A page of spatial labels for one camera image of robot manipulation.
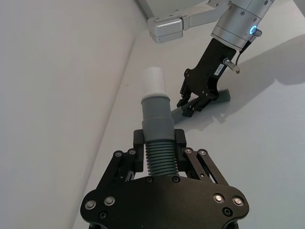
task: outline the white table surface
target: white table surface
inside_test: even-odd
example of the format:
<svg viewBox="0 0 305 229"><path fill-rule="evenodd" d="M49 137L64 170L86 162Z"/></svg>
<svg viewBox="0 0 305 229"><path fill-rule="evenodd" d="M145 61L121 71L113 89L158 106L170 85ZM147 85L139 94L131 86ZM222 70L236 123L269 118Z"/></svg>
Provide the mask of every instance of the white table surface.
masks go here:
<svg viewBox="0 0 305 229"><path fill-rule="evenodd" d="M164 44L155 44L148 31L137 38L86 193L95 189L113 152L131 148L133 131L142 127L141 71L163 69L174 109L183 72L198 63L214 25ZM277 0L259 28L263 36L242 55L241 73L227 71L219 81L231 102L177 128L185 130L189 147L207 149L228 183L247 197L250 212L239 221L241 229L304 229L305 18L292 0ZM87 227L78 214L74 228Z"/></svg>

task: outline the white wall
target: white wall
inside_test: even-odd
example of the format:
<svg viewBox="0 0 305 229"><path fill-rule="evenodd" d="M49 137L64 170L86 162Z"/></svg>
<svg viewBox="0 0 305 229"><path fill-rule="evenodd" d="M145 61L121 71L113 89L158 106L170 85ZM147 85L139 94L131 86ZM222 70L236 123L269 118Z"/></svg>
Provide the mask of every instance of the white wall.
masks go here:
<svg viewBox="0 0 305 229"><path fill-rule="evenodd" d="M71 228L128 61L133 0L0 1L0 228Z"/></svg>

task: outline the metal bracket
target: metal bracket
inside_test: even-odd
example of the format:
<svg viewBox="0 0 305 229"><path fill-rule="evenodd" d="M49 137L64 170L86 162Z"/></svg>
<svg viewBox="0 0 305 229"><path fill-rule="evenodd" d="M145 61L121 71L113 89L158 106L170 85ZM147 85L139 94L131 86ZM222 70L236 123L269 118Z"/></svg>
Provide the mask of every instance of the metal bracket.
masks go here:
<svg viewBox="0 0 305 229"><path fill-rule="evenodd" d="M183 30L217 21L228 8L228 0L209 0L206 5L149 18L148 29L156 43L163 43L183 37Z"/></svg>

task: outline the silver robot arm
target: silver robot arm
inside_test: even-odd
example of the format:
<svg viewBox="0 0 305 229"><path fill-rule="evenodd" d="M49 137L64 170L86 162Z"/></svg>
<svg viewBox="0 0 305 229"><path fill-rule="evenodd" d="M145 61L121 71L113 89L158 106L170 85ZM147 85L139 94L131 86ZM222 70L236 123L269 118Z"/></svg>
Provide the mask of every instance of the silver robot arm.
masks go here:
<svg viewBox="0 0 305 229"><path fill-rule="evenodd" d="M257 29L274 0L232 0L220 17L212 37L224 45L242 51L248 42L262 35Z"/></svg>
<svg viewBox="0 0 305 229"><path fill-rule="evenodd" d="M162 43L183 37L183 30L219 19L212 36L228 47L241 51L248 41L252 42L261 35L257 26L273 2L274 0L209 0L201 7L150 18L148 28L153 40Z"/></svg>

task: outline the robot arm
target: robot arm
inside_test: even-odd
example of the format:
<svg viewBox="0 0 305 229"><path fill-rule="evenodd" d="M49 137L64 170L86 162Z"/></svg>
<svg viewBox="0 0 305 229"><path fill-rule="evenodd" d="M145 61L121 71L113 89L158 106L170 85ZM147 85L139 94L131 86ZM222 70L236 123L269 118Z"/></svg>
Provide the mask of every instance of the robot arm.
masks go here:
<svg viewBox="0 0 305 229"><path fill-rule="evenodd" d="M183 116L191 117L195 111L202 111L219 97L217 83L226 67L236 73L240 55L256 37L262 35L258 24L274 0L211 0L203 7L177 11L169 17L148 20L151 37L156 42L166 42L183 36L183 30L216 21L210 44L194 69L186 69L180 90L182 99L177 106ZM232 62L236 51L239 56ZM189 101L191 94L198 97Z"/></svg>
<svg viewBox="0 0 305 229"><path fill-rule="evenodd" d="M183 30L218 21L212 36L240 51L253 34L274 0L209 0L206 5L178 10L169 16L148 20L156 43L183 37Z"/></svg>

